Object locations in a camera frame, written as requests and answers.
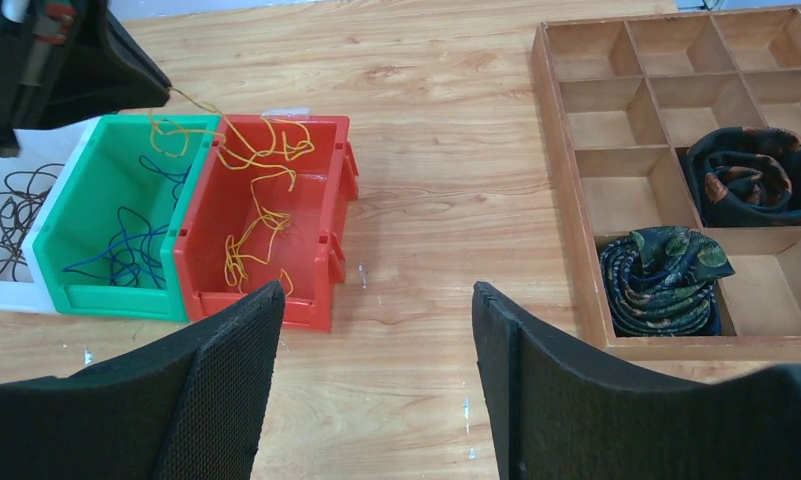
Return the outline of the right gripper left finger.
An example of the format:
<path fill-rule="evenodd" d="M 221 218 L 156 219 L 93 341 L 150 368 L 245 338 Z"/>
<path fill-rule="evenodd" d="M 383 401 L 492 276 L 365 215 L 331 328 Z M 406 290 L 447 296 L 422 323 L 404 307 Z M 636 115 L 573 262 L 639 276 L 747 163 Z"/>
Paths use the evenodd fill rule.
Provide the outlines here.
<path fill-rule="evenodd" d="M 247 479 L 285 308 L 277 282 L 58 378 L 0 384 L 0 479 Z"/>

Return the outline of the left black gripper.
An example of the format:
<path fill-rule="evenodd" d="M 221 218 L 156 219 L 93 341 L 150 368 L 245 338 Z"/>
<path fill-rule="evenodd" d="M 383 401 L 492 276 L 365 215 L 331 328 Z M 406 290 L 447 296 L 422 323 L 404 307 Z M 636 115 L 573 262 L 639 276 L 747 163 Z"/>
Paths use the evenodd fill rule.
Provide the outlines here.
<path fill-rule="evenodd" d="M 171 86 L 106 1 L 0 1 L 0 158 L 19 130 L 161 107 Z"/>

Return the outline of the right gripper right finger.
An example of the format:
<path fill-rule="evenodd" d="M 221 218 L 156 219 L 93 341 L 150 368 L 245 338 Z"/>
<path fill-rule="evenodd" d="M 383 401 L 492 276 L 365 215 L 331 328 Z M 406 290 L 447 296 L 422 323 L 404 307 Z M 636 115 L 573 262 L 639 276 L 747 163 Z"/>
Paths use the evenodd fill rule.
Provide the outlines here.
<path fill-rule="evenodd" d="M 503 479 L 801 479 L 801 364 L 716 384 L 672 377 L 486 282 L 472 327 Z"/>

